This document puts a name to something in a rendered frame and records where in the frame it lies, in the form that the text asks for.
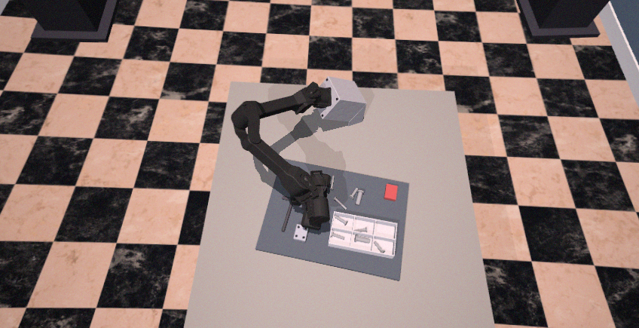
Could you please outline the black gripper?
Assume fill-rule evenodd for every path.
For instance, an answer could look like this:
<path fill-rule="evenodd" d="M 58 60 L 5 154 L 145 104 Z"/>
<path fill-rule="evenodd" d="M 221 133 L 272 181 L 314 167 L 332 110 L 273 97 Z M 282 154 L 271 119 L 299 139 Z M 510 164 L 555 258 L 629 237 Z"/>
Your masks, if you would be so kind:
<path fill-rule="evenodd" d="M 329 185 L 330 185 L 331 177 L 330 177 L 330 175 L 323 173 L 323 178 L 325 179 L 325 181 L 327 183 L 327 188 L 328 188 Z M 320 228 L 321 228 L 321 224 L 322 223 L 313 223 L 313 222 L 311 222 L 310 219 L 307 218 L 307 213 L 303 214 L 302 221 L 301 221 L 301 226 L 303 228 L 310 228 L 310 229 L 319 231 Z"/>

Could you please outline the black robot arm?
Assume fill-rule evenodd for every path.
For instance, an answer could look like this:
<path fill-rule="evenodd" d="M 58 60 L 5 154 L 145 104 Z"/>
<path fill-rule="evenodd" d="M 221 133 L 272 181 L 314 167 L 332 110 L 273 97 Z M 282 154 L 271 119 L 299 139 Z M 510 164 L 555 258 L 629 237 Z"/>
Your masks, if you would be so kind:
<path fill-rule="evenodd" d="M 280 178 L 282 186 L 291 196 L 290 201 L 293 205 L 307 205 L 307 218 L 313 223 L 330 220 L 328 198 L 324 198 L 327 183 L 323 178 L 323 172 L 314 170 L 309 174 L 300 167 L 289 164 L 277 154 L 260 137 L 260 119 L 290 110 L 297 115 L 304 113 L 311 106 L 322 109 L 331 104 L 332 89 L 319 87 L 317 83 L 312 82 L 289 97 L 264 103 L 245 101 L 231 114 L 234 131 L 243 149 L 253 154 Z"/>

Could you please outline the red rectangular block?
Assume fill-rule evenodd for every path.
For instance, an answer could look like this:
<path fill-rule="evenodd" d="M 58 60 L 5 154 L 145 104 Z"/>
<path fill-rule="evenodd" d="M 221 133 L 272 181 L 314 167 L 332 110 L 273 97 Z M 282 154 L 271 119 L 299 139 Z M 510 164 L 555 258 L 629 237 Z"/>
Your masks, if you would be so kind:
<path fill-rule="evenodd" d="M 396 185 L 386 184 L 384 199 L 389 200 L 389 201 L 395 201 L 396 200 L 397 187 L 398 186 L 396 186 Z"/>

